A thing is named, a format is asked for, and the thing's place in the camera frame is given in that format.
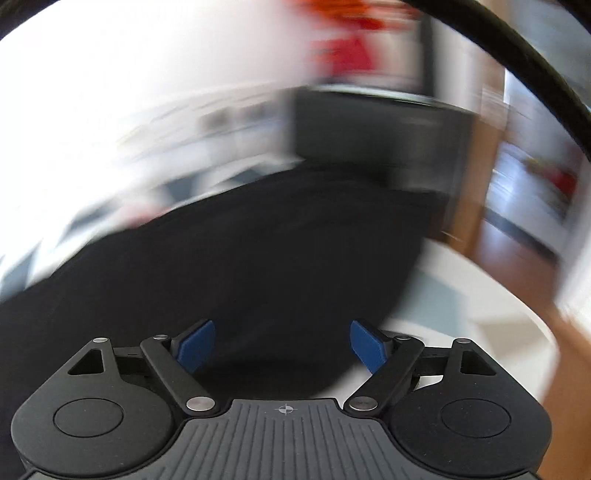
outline silver screw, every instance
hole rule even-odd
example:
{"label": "silver screw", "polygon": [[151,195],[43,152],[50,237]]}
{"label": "silver screw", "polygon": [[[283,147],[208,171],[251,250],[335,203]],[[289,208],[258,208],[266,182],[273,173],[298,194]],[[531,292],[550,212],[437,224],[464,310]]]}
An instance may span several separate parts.
{"label": "silver screw", "polygon": [[372,397],[355,397],[349,401],[349,407],[357,411],[371,411],[377,406],[378,402]]}
{"label": "silver screw", "polygon": [[215,406],[215,400],[209,397],[193,397],[187,400],[187,408],[193,411],[208,411]]}

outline white table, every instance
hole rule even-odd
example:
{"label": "white table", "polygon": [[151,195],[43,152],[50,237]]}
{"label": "white table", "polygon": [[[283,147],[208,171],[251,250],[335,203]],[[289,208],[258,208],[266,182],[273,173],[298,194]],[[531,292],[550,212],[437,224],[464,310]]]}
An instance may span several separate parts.
{"label": "white table", "polygon": [[[426,346],[470,338],[538,401],[558,361],[554,337],[534,312],[474,263],[433,241],[426,241],[402,305],[383,329],[416,336]],[[368,378],[358,365],[319,397],[334,397],[342,406]]]}

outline brown floor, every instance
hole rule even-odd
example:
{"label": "brown floor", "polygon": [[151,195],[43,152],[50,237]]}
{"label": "brown floor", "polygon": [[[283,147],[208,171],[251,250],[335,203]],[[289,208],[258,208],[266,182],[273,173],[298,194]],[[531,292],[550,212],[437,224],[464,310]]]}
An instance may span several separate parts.
{"label": "brown floor", "polygon": [[468,257],[536,312],[560,347],[557,372],[544,400],[553,439],[540,476],[591,480],[591,342],[552,303],[556,264],[487,222],[482,222]]}

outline ribbed surface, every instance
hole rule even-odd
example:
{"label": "ribbed surface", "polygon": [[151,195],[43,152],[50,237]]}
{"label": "ribbed surface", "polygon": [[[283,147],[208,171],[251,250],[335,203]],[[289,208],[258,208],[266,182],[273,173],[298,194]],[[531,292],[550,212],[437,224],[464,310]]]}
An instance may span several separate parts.
{"label": "ribbed surface", "polygon": [[[189,421],[151,465],[125,480],[440,480],[403,457],[380,423],[332,400],[235,400],[224,415]],[[47,480],[35,474],[31,480]],[[531,475],[520,477],[534,480]]]}

